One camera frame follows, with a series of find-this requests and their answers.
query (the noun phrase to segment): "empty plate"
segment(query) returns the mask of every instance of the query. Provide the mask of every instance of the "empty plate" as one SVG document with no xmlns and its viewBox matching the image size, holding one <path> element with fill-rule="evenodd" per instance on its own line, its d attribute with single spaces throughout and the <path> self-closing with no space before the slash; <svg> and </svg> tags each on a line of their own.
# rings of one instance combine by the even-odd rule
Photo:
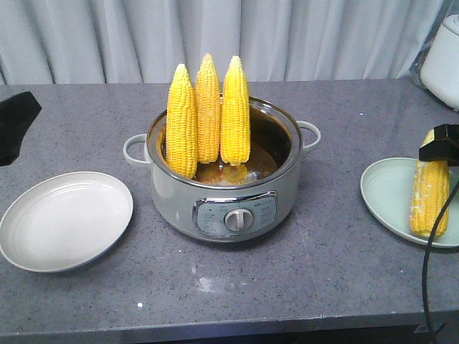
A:
<svg viewBox="0 0 459 344">
<path fill-rule="evenodd" d="M 34 272 L 78 267 L 109 249 L 131 220 L 133 199 L 104 173 L 74 172 L 23 193 L 0 222 L 0 250 Z"/>
</svg>

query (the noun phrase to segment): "gray countertop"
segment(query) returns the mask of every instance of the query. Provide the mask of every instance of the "gray countertop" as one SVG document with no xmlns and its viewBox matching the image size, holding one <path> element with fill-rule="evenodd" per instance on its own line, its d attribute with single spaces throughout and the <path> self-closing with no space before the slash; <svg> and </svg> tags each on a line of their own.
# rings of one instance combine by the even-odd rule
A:
<svg viewBox="0 0 459 344">
<path fill-rule="evenodd" d="M 408 78 L 250 87 L 316 124 L 323 140 L 302 163 L 298 201 L 277 229 L 210 244 L 161 218 L 149 174 L 121 152 L 166 107 L 168 85 L 0 86 L 0 100 L 30 90 L 43 107 L 20 157 L 0 168 L 0 215 L 28 188 L 73 171 L 115 176 L 134 200 L 123 236 L 89 264 L 40 274 L 0 258 L 0 343 L 139 343 L 423 323 L 423 247 L 368 212 L 359 181 L 370 163 L 417 157 L 426 132 L 458 123 L 459 114 Z M 459 311 L 458 253 L 435 250 L 430 258 L 438 321 Z"/>
</svg>

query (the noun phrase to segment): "black cable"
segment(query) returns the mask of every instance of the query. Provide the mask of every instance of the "black cable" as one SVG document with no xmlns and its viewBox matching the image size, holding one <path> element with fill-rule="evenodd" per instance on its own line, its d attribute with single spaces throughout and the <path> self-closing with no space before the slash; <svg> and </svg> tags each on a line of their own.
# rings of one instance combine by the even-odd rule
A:
<svg viewBox="0 0 459 344">
<path fill-rule="evenodd" d="M 424 253 L 424 262 L 422 263 L 422 306 L 424 307 L 424 315 L 425 315 L 425 322 L 427 323 L 427 328 L 429 330 L 430 339 L 432 340 L 433 344 L 437 344 L 437 340 L 435 339 L 435 331 L 433 330 L 432 325 L 432 317 L 430 315 L 429 310 L 429 302 L 427 299 L 427 266 L 429 262 L 430 250 L 432 249 L 433 239 L 435 238 L 435 234 L 437 233 L 438 224 L 440 223 L 443 215 L 446 212 L 446 209 L 449 207 L 451 201 L 454 199 L 454 196 L 459 190 L 459 181 L 456 183 L 456 186 L 451 191 L 448 199 L 445 202 L 445 205 L 440 210 L 440 213 L 433 224 L 432 231 L 429 235 L 429 240 L 427 241 L 427 245 L 425 247 Z"/>
</svg>

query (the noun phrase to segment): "light green plate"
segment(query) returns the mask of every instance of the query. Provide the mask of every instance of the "light green plate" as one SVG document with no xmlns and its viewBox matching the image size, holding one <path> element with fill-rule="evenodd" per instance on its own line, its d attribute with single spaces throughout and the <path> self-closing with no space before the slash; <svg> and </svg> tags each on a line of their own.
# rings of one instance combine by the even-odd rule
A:
<svg viewBox="0 0 459 344">
<path fill-rule="evenodd" d="M 377 161 L 361 175 L 360 189 L 370 212 L 389 230 L 402 238 L 426 245 L 427 239 L 416 236 L 410 228 L 410 205 L 415 177 L 416 160 L 388 158 Z M 458 177 L 450 173 L 450 187 Z M 459 197 L 450 204 L 448 230 L 436 238 L 434 247 L 459 247 Z"/>
</svg>

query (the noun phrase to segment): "control panel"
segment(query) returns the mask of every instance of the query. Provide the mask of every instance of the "control panel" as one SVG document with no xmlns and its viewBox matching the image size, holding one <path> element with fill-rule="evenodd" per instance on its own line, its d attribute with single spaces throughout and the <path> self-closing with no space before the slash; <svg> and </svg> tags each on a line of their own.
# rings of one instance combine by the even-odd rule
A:
<svg viewBox="0 0 459 344">
<path fill-rule="evenodd" d="M 198 199 L 193 207 L 193 222 L 214 237 L 259 231 L 274 221 L 276 197 L 275 191 L 267 191 L 243 197 Z"/>
</svg>

